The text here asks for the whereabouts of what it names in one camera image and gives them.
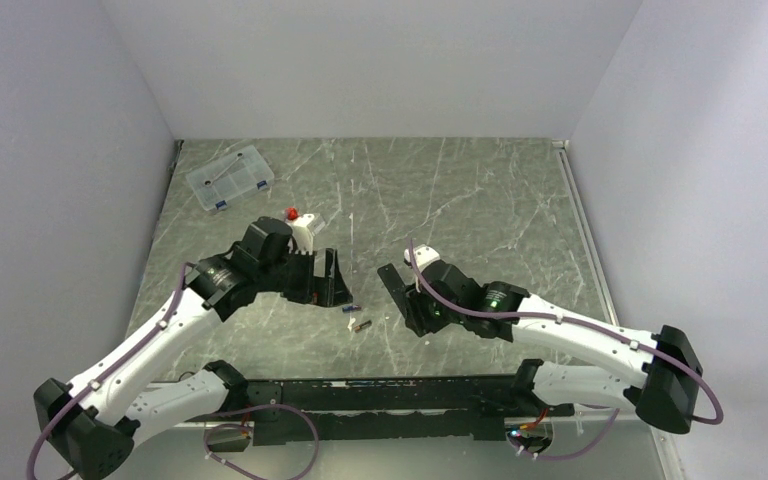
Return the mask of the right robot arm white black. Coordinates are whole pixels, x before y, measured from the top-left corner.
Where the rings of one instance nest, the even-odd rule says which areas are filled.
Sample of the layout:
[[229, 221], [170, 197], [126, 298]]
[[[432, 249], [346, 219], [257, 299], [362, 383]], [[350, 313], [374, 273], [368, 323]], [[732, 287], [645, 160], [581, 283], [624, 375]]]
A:
[[507, 282], [480, 285], [442, 260], [420, 272], [406, 282], [392, 264], [378, 270], [416, 335], [457, 325], [481, 338], [535, 344], [578, 359], [573, 366], [523, 361], [510, 391], [520, 413], [566, 404], [631, 410], [674, 434], [687, 434], [702, 420], [695, 407], [703, 369], [684, 331], [669, 325], [657, 333], [613, 326]]

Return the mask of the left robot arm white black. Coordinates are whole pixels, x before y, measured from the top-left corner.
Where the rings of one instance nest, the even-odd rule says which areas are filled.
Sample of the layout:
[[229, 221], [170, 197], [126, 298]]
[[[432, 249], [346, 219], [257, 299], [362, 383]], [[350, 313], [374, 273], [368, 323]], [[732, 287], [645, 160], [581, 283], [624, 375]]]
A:
[[34, 477], [44, 445], [56, 450], [73, 475], [103, 479], [137, 446], [181, 422], [201, 416], [232, 420], [271, 408], [221, 360], [158, 389], [151, 383], [261, 293], [325, 308], [351, 303], [334, 249], [323, 252], [323, 274], [315, 272], [315, 241], [324, 226], [316, 214], [257, 219], [226, 251], [185, 263], [165, 303], [103, 359], [69, 381], [43, 382], [33, 396], [40, 435], [26, 477]]

